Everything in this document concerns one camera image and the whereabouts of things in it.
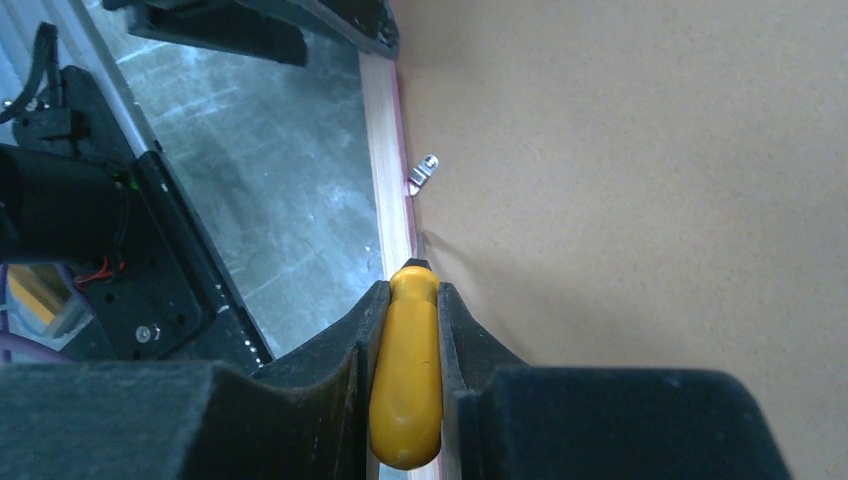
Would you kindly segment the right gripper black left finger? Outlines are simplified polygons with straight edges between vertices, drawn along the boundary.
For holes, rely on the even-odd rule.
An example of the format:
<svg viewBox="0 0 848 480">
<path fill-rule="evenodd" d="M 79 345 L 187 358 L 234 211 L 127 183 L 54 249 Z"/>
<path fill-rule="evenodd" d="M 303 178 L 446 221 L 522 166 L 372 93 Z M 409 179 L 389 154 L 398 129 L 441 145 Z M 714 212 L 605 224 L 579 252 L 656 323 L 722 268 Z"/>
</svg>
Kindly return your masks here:
<svg viewBox="0 0 848 480">
<path fill-rule="evenodd" d="M 374 479 L 368 402 L 389 287 L 246 375 L 221 361 L 1 371 L 5 479 Z"/>
</svg>

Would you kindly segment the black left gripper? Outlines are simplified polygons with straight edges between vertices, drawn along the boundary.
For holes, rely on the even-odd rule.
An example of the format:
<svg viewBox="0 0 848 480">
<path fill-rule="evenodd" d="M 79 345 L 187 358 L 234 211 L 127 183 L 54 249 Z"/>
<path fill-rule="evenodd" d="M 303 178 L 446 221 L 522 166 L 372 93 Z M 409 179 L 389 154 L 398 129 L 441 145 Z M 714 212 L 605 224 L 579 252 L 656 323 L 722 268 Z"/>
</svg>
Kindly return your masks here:
<svg viewBox="0 0 848 480">
<path fill-rule="evenodd" d="M 378 0 L 104 1 L 134 36 L 305 66 L 307 32 L 395 60 L 400 33 Z"/>
</svg>

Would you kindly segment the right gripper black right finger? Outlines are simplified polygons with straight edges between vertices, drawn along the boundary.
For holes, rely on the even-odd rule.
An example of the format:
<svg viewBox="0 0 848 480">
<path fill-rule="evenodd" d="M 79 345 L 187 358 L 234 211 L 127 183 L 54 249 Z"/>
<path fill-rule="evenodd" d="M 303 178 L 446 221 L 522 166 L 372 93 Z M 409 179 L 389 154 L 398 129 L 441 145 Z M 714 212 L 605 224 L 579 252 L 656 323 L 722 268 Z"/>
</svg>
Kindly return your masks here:
<svg viewBox="0 0 848 480">
<path fill-rule="evenodd" d="M 438 293 L 446 479 L 787 479 L 759 404 L 731 375 L 532 366 Z"/>
</svg>

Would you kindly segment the pink wooden picture frame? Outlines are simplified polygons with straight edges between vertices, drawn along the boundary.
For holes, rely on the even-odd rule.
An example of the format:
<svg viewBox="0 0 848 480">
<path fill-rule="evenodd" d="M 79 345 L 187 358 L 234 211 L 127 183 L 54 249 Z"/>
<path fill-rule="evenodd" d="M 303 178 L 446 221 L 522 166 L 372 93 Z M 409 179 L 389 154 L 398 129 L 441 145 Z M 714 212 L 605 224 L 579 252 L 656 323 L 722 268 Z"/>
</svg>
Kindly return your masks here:
<svg viewBox="0 0 848 480">
<path fill-rule="evenodd" d="M 363 57 L 384 267 L 524 359 L 717 369 L 847 475 L 847 5 L 395 1 Z"/>
</svg>

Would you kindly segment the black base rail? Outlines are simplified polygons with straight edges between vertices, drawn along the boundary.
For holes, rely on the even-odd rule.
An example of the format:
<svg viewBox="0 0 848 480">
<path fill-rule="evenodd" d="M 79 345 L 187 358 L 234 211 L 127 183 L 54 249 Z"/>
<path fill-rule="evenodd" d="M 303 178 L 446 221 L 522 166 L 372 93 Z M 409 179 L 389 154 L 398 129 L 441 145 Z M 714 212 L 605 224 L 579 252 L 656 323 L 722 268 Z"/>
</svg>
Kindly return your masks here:
<svg viewBox="0 0 848 480">
<path fill-rule="evenodd" d="M 4 355 L 46 361 L 215 359 L 253 372 L 272 356 L 211 241 L 166 167 L 150 147 L 134 148 L 130 173 L 144 218 L 126 252 L 53 265 L 80 307 L 79 322 L 54 343 L 1 331 Z"/>
</svg>

